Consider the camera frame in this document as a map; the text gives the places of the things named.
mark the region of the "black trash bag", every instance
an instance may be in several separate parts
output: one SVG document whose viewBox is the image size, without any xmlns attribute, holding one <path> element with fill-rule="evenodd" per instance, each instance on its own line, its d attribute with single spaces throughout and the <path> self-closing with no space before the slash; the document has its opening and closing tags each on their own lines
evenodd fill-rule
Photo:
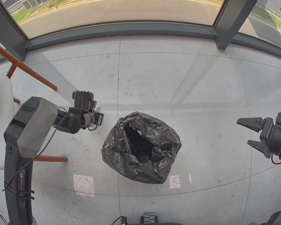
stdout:
<svg viewBox="0 0 281 225">
<path fill-rule="evenodd" d="M 101 152 L 103 161 L 126 178 L 162 184 L 180 148 L 178 134 L 165 122 L 133 112 L 119 118 Z"/>
</svg>

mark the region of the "trash bag opening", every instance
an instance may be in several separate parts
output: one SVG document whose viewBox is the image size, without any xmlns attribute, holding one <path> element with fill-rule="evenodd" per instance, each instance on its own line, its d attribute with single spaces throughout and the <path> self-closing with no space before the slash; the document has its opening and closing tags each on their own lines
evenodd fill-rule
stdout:
<svg viewBox="0 0 281 225">
<path fill-rule="evenodd" d="M 129 124 L 124 127 L 124 131 L 131 142 L 131 153 L 137 158 L 139 163 L 152 162 L 154 145 L 139 135 Z"/>
</svg>

